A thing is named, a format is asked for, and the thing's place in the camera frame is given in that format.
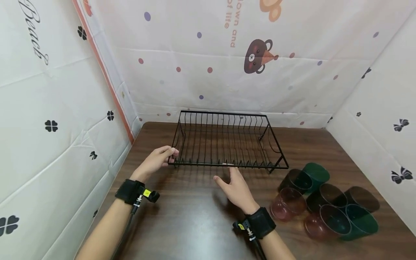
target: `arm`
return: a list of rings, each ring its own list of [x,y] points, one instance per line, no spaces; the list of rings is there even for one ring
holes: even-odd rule
[[[260,206],[254,201],[247,183],[238,168],[230,167],[230,178],[230,184],[226,184],[220,177],[214,176],[215,182],[234,205],[241,208],[246,215],[255,213]],[[268,233],[259,241],[268,260],[295,259],[276,230]]]
[[[168,165],[169,156],[178,154],[179,151],[170,146],[155,149],[133,172],[130,179],[145,183],[153,172]],[[131,205],[116,198],[80,249],[76,260],[109,260],[121,240],[131,209]]]

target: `orange stripe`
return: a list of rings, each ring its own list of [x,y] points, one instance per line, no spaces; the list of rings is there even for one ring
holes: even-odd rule
[[[79,8],[77,0],[72,0],[72,2],[74,3],[75,9],[77,10],[78,16],[79,16],[79,18],[81,20],[81,23],[82,23],[82,26],[84,27],[84,30],[87,33],[88,42],[91,45],[92,50],[94,51],[95,57],[98,61],[98,64],[100,65],[101,70],[103,71],[103,74],[104,74],[105,80],[107,82],[108,88],[110,89],[111,95],[113,96],[113,100],[114,100],[114,103],[116,104],[117,110],[119,111],[119,113],[121,115],[121,120],[123,121],[123,125],[124,125],[124,128],[126,129],[127,135],[129,136],[130,143],[133,144],[134,137],[133,137],[133,134],[131,132],[130,126],[129,126],[127,120],[126,120],[126,116],[124,115],[123,109],[121,108],[120,103],[117,99],[116,93],[114,92],[114,88],[111,86],[111,82],[108,79],[104,64],[103,64],[103,62],[100,58],[100,55],[98,54],[98,50],[97,50],[97,48],[95,46],[95,43],[92,39],[91,33],[89,32],[87,22],[85,21],[84,16],[82,15],[82,11]]]

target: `hand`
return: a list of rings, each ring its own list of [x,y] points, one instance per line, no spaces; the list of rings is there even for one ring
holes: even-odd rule
[[[250,189],[237,167],[230,167],[230,184],[226,184],[220,177],[214,176],[215,182],[227,195],[227,198],[247,214],[255,213],[260,206],[254,201]]]
[[[149,156],[144,159],[143,163],[133,172],[131,179],[141,182],[146,181],[152,173],[160,169],[161,167],[168,166],[169,163],[173,163],[174,159],[169,156],[173,155],[177,157],[179,151],[170,146],[163,146],[161,148],[154,149]]]

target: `white fabric backdrop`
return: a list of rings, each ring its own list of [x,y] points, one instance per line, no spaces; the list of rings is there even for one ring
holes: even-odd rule
[[[415,28],[413,12],[327,129],[416,235]]]
[[[88,5],[108,35],[143,121],[177,121],[181,109],[191,108],[262,112],[274,126],[319,128],[416,2],[89,0]],[[258,49],[250,46],[256,39]],[[276,60],[262,59],[270,48],[265,42],[272,42]],[[252,52],[252,73],[246,73]],[[255,73],[265,62],[264,71]]]
[[[0,33],[0,259],[71,260],[131,147],[124,115],[72,2],[2,1]]]

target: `yellow label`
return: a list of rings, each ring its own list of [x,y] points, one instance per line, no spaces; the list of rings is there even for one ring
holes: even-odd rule
[[[150,193],[151,193],[151,191],[149,191],[149,190],[145,190],[145,191],[143,192],[143,196],[145,196],[145,197],[149,197]]]

